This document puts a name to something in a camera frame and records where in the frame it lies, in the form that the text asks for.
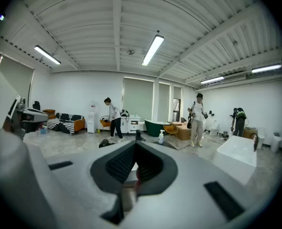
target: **beige pants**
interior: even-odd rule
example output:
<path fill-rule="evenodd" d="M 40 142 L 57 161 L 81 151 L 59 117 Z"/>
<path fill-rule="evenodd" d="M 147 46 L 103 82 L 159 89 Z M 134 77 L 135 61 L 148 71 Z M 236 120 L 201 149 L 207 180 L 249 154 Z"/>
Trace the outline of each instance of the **beige pants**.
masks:
<path fill-rule="evenodd" d="M 202 137 L 202 121 L 193 120 L 191 127 L 191 141 L 195 142 L 195 137 L 197 133 L 197 143 L 200 142 Z"/>

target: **person bending over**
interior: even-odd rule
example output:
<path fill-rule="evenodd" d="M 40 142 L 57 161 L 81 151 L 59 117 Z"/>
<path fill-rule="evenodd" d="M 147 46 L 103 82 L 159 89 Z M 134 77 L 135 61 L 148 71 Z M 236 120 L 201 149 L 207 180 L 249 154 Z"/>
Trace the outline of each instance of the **person bending over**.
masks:
<path fill-rule="evenodd" d="M 235 124 L 235 130 L 233 135 L 238 135 L 241 136 L 244 134 L 244 126 L 245 126 L 245 119 L 246 119 L 246 114 L 242 108 L 234 108 L 234 113 L 233 113 L 233 120 L 232 120 L 232 126 L 231 130 L 233 131 L 233 125 L 234 121 L 236 119 L 236 124 Z"/>
<path fill-rule="evenodd" d="M 203 105 L 202 105 L 202 94 L 197 94 L 197 102 L 194 102 L 193 107 L 188 108 L 189 113 L 194 116 L 191 124 L 191 145 L 194 147 L 194 141 L 197 133 L 196 145 L 202 147 L 200 140 L 202 137 L 202 116 L 203 116 Z"/>
<path fill-rule="evenodd" d="M 111 102 L 110 98 L 106 98 L 104 103 L 109 106 L 109 121 L 111 121 L 111 135 L 107 139 L 114 139 L 114 128 L 116 128 L 120 138 L 118 143 L 120 143 L 123 140 L 123 136 L 121 132 L 121 115 L 119 109 Z"/>

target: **bottle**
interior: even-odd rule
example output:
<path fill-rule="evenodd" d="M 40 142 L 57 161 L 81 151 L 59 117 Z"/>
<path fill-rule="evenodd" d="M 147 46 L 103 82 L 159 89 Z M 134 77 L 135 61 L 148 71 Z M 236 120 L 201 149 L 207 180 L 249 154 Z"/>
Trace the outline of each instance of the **bottle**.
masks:
<path fill-rule="evenodd" d="M 161 144 L 161 145 L 163 144 L 163 137 L 164 137 L 163 132 L 164 132 L 164 130 L 160 130 L 160 134 L 159 134 L 159 137 L 158 137 L 158 143 Z"/>

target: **black hair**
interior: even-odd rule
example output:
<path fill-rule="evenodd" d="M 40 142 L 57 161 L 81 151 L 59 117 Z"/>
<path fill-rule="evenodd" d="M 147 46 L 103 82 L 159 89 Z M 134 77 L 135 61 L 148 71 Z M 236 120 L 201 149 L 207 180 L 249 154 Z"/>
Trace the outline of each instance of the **black hair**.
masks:
<path fill-rule="evenodd" d="M 110 98 L 106 98 L 106 99 L 104 100 L 104 103 L 105 103 L 105 102 L 111 103 L 111 99 L 110 99 Z"/>

